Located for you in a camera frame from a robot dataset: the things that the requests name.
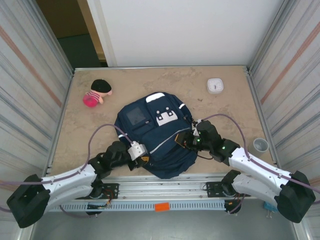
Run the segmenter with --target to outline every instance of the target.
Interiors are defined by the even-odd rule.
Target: marble surface
[[[207,80],[221,78],[222,93],[207,92]],[[113,94],[104,98],[104,104],[89,108],[82,102],[92,81],[105,79],[112,86]],[[194,119],[203,119],[217,113],[234,118],[242,128],[248,143],[264,138],[255,104],[242,66],[164,67],[144,69],[95,69],[76,71],[55,151],[51,175],[72,170],[82,165],[88,155],[88,140],[93,131],[102,124],[114,123],[121,108],[153,92],[176,95],[190,109]],[[223,116],[210,121],[219,134],[243,146],[236,126]],[[91,143],[91,158],[104,152],[118,139],[116,131],[109,126],[102,128]],[[207,152],[200,152],[209,157]],[[261,159],[272,164],[269,152]],[[186,173],[226,173],[231,168],[214,160],[198,157]],[[112,171],[112,176],[150,175],[144,168],[130,171],[122,166]]]

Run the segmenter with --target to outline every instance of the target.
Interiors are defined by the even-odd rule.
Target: stuffed toy
[[[85,93],[83,103],[89,108],[94,108],[98,105],[98,102],[103,104],[103,98],[111,94],[112,90],[110,84],[104,79],[97,79],[93,81],[91,90]]]

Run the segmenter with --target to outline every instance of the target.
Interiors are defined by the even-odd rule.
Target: backpack
[[[175,142],[178,133],[192,130],[192,115],[175,95],[155,92],[121,109],[115,125],[132,140],[144,144],[148,162],[143,166],[161,179],[178,176],[195,163],[197,153]],[[117,131],[119,140],[130,145]]]

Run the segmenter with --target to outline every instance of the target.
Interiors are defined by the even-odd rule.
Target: small cup
[[[263,138],[256,138],[248,147],[249,153],[253,156],[260,157],[269,150],[268,142]]]

